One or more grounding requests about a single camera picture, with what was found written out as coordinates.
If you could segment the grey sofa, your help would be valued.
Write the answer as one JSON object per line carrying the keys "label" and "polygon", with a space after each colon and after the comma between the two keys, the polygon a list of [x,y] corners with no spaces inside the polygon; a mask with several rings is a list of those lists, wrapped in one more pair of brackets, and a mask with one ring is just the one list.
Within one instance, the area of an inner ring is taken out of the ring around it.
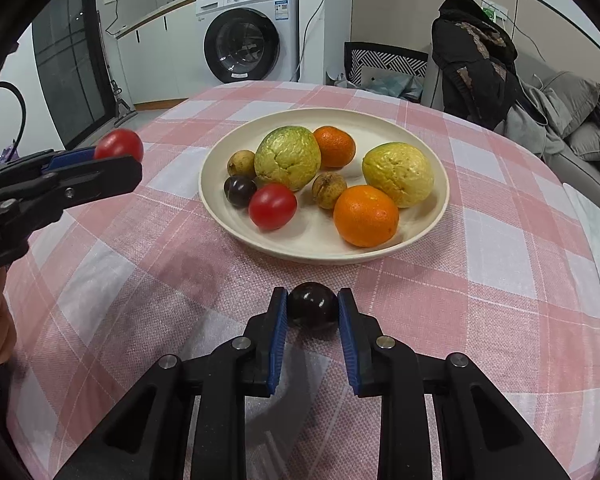
{"label": "grey sofa", "polygon": [[591,119],[600,85],[573,72],[554,70],[521,53],[516,59],[520,80],[539,90],[552,89],[571,113],[561,153],[547,157],[560,182],[567,183],[600,207],[600,127]]}

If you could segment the small dark plum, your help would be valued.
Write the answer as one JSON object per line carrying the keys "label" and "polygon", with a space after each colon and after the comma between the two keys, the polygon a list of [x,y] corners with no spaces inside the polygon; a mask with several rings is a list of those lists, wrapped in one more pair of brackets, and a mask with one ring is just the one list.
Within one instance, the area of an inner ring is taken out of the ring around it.
{"label": "small dark plum", "polygon": [[224,182],[224,194],[228,202],[237,209],[247,208],[258,187],[247,177],[230,176]]}

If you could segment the pink white checkered tablecloth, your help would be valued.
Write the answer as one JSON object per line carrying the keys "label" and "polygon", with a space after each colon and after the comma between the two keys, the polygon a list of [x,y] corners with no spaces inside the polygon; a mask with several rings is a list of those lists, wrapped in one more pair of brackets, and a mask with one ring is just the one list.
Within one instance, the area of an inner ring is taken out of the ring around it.
{"label": "pink white checkered tablecloth", "polygon": [[[437,227],[353,266],[268,257],[207,214],[198,172],[243,122],[337,107],[425,141],[450,180]],[[277,286],[349,287],[384,333],[426,356],[467,354],[570,476],[600,446],[600,280],[582,226],[538,158],[489,130],[362,91],[259,82],[208,90],[140,130],[136,191],[73,208],[8,272],[17,326],[7,426],[37,479],[52,478],[156,359],[203,356],[238,336]]]}

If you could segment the green yellow guava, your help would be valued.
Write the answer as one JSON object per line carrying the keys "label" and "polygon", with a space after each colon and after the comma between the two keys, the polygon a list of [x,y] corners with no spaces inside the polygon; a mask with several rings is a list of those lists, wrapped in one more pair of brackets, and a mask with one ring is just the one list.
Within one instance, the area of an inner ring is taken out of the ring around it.
{"label": "green yellow guava", "polygon": [[272,130],[254,154],[254,171],[262,182],[280,183],[299,192],[322,166],[322,153],[308,128],[283,126]]}

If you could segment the white front-load washing machine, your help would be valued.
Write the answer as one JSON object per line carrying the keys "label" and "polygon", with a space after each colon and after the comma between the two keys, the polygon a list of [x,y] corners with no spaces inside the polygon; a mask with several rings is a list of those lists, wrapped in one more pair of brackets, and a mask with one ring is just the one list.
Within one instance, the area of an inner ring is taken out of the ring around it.
{"label": "white front-load washing machine", "polygon": [[296,81],[298,0],[196,0],[201,82]]}

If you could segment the larger dark plum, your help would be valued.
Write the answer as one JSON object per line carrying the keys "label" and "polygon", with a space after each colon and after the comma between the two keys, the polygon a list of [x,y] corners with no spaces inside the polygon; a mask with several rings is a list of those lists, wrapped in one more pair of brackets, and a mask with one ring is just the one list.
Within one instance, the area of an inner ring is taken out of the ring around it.
{"label": "larger dark plum", "polygon": [[337,296],[317,282],[296,286],[287,297],[286,307],[288,320],[307,330],[329,330],[338,323]]}

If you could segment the cream oval plate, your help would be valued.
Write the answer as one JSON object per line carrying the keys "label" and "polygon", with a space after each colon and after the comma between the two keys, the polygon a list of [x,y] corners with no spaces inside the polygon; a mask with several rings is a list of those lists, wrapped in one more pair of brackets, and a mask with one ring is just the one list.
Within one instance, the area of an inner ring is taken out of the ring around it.
{"label": "cream oval plate", "polygon": [[247,122],[199,175],[211,217],[241,242],[288,260],[354,263],[413,244],[442,219],[449,178],[432,149],[350,110],[287,110]]}

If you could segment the grey blanket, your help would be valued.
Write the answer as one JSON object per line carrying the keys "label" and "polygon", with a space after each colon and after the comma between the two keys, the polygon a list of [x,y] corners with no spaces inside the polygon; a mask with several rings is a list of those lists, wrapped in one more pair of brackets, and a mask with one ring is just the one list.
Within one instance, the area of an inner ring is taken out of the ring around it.
{"label": "grey blanket", "polygon": [[519,83],[519,96],[503,122],[503,136],[542,159],[561,153],[570,111],[554,90]]}

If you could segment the black jacket on chair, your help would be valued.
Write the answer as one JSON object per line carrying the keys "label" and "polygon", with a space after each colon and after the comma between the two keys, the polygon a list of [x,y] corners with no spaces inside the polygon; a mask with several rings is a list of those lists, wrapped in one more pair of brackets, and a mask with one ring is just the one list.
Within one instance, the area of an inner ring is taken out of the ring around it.
{"label": "black jacket on chair", "polygon": [[474,0],[445,0],[431,26],[445,113],[494,129],[521,94],[508,33]]}

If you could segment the large orange tangerine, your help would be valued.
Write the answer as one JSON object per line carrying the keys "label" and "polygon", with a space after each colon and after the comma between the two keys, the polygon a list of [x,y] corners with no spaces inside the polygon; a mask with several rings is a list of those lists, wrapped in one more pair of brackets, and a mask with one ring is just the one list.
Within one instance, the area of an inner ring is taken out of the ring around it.
{"label": "large orange tangerine", "polygon": [[332,218],[343,240],[372,248],[396,235],[400,212],[386,193],[370,185],[355,185],[338,197]]}

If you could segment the brown round longan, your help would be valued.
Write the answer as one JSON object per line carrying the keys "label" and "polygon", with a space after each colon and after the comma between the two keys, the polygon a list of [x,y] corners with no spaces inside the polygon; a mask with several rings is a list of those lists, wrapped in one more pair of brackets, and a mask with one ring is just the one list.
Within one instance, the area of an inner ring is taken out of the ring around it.
{"label": "brown round longan", "polygon": [[235,152],[227,161],[226,169],[230,177],[239,176],[253,180],[256,177],[254,153],[249,150]]}

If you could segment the red cherry tomato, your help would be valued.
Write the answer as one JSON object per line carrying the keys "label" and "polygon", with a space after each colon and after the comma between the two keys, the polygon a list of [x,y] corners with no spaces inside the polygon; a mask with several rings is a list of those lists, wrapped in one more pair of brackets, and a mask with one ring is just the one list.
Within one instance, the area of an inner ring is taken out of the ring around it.
{"label": "red cherry tomato", "polygon": [[138,162],[144,158],[144,144],[138,134],[127,128],[117,128],[103,136],[95,146],[94,159],[132,156]]}
{"label": "red cherry tomato", "polygon": [[285,185],[271,183],[254,193],[248,212],[251,221],[263,231],[286,226],[296,213],[296,196]]}

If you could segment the grey pillow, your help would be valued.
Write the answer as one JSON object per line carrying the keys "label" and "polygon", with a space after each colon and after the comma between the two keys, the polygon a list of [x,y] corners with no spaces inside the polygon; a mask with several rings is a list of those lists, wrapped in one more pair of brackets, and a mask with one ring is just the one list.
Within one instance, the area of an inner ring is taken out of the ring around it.
{"label": "grey pillow", "polygon": [[567,143],[580,159],[600,162],[600,128],[586,122],[568,136]]}
{"label": "grey pillow", "polygon": [[564,70],[544,79],[543,88],[552,90],[569,113],[569,119],[560,134],[563,139],[585,123],[600,97],[598,82]]}

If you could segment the brown longan with stem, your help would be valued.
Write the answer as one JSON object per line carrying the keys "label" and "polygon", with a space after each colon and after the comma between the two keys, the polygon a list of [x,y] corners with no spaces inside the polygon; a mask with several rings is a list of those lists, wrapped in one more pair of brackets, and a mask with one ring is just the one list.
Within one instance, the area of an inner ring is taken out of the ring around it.
{"label": "brown longan with stem", "polygon": [[347,181],[341,174],[332,171],[323,172],[312,184],[312,198],[320,208],[332,210],[347,188]]}

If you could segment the small orange tangerine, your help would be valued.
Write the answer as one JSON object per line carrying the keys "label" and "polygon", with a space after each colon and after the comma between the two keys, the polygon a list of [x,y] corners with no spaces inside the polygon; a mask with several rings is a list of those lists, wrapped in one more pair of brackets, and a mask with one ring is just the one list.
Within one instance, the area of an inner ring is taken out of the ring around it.
{"label": "small orange tangerine", "polygon": [[333,126],[323,126],[317,128],[313,135],[321,150],[323,169],[341,169],[354,159],[356,144],[349,133]]}

